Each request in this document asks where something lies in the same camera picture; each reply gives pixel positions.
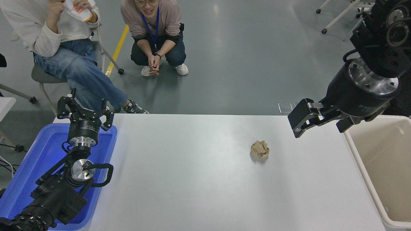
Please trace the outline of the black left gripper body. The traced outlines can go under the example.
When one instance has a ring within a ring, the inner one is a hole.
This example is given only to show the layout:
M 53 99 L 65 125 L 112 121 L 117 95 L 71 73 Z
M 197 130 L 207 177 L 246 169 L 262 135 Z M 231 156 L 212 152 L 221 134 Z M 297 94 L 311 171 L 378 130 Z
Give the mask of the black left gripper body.
M 95 112 L 90 110 L 85 112 L 76 111 L 70 116 L 68 139 L 78 137 L 98 139 L 100 125 L 101 121 Z

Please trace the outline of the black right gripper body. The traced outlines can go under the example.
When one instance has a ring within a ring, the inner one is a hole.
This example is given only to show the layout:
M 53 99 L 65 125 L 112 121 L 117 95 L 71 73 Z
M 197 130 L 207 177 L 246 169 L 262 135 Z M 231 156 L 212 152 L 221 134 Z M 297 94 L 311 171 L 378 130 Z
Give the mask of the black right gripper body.
M 399 89 L 398 78 L 378 75 L 365 63 L 345 63 L 320 102 L 350 116 L 367 117 L 387 104 Z

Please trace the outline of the seated person's right hand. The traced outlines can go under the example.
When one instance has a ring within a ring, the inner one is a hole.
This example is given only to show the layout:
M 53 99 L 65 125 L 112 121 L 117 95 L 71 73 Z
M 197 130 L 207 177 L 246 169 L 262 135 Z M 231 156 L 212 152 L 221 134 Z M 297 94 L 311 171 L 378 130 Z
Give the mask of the seated person's right hand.
M 47 17 L 47 24 L 54 25 L 59 22 L 61 13 L 64 10 L 63 3 L 64 0 L 49 0 L 48 2 L 48 17 Z

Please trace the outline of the seated person's left hand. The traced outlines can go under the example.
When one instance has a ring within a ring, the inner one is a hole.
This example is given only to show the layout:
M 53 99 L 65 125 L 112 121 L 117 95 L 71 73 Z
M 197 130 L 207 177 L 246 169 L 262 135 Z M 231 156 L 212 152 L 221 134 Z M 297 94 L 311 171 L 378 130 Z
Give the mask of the seated person's left hand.
M 91 13 L 93 13 L 93 8 L 95 7 L 95 1 L 94 0 L 74 0 L 73 1 L 73 6 L 75 9 L 88 9 Z

